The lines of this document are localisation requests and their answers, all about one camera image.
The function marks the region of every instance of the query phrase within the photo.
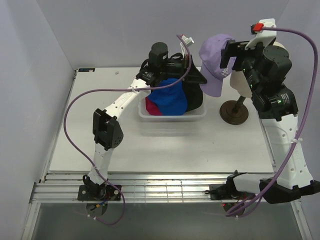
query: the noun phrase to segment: purple cap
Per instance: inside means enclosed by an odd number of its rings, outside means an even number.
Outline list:
[[[205,41],[199,51],[202,60],[200,72],[206,78],[206,84],[200,84],[201,90],[212,97],[220,97],[223,79],[232,72],[232,66],[236,58],[231,57],[226,69],[220,68],[221,50],[225,48],[227,41],[234,39],[227,34],[218,34]]]

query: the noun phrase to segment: red cloth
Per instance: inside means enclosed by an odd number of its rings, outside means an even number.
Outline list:
[[[150,115],[154,116],[162,116],[163,114],[160,112],[158,106],[153,102],[150,101],[148,97],[145,98],[145,109],[148,111]]]

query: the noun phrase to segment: beige mannequin head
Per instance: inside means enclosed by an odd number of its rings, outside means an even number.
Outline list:
[[[275,41],[273,45],[286,49],[285,46],[277,41]],[[245,98],[251,98],[252,93],[242,71],[232,71],[230,76],[230,86],[237,90],[241,96]]]

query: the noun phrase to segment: gray floor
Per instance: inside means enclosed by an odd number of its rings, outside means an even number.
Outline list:
[[[221,203],[128,204],[116,226],[106,226],[75,211],[86,213],[85,204],[42,204],[33,240],[277,240],[302,239],[290,203],[262,202],[254,213],[241,219],[223,214]],[[109,206],[103,219],[115,220],[121,204]]]

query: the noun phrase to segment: brown round base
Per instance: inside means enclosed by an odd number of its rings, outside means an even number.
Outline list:
[[[249,116],[248,109],[245,105],[241,105],[237,113],[232,112],[237,101],[226,101],[220,107],[220,116],[228,124],[240,125],[243,124]]]

